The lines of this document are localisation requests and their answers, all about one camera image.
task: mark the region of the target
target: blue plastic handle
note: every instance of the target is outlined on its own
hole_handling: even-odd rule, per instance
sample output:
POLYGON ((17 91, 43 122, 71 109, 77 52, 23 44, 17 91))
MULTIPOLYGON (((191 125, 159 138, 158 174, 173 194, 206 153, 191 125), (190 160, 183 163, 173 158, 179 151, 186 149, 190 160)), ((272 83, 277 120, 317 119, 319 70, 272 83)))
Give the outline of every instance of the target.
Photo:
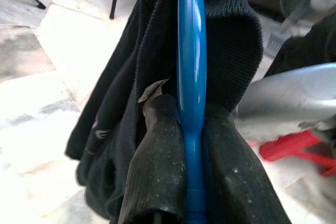
POLYGON ((201 132, 206 94, 204 0, 178 0, 178 105, 187 172, 187 224, 205 224, 201 132))

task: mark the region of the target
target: red object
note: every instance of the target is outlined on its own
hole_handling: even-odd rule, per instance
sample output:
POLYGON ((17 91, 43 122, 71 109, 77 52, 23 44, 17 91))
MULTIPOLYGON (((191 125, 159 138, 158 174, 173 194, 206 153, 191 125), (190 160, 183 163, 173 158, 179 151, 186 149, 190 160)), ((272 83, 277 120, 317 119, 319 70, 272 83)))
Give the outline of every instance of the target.
POLYGON ((303 131, 281 136, 273 142, 267 142, 260 147, 259 153, 267 161, 275 161, 286 156, 296 156, 325 166, 327 170, 322 173, 324 177, 336 175, 336 162, 334 159, 303 151, 303 149, 320 142, 321 140, 311 131, 303 131))

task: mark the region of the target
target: tiled floor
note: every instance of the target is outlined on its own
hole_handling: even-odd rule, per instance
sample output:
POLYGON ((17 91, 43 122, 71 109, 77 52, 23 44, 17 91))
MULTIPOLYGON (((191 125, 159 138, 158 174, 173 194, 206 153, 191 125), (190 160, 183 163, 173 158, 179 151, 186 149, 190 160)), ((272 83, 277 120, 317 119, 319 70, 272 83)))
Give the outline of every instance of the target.
MULTIPOLYGON (((0 0, 0 223, 108 223, 86 206, 77 162, 64 149, 136 0, 118 0, 113 21, 112 0, 41 1, 47 10, 29 0, 0 0)), ((278 24, 261 21, 267 41, 278 24)), ((264 57, 254 80, 271 62, 264 57)), ((313 180, 332 190, 332 182, 307 175, 307 162, 294 163, 264 163, 291 220, 334 223, 323 192, 302 193, 310 199, 297 193, 313 180)))

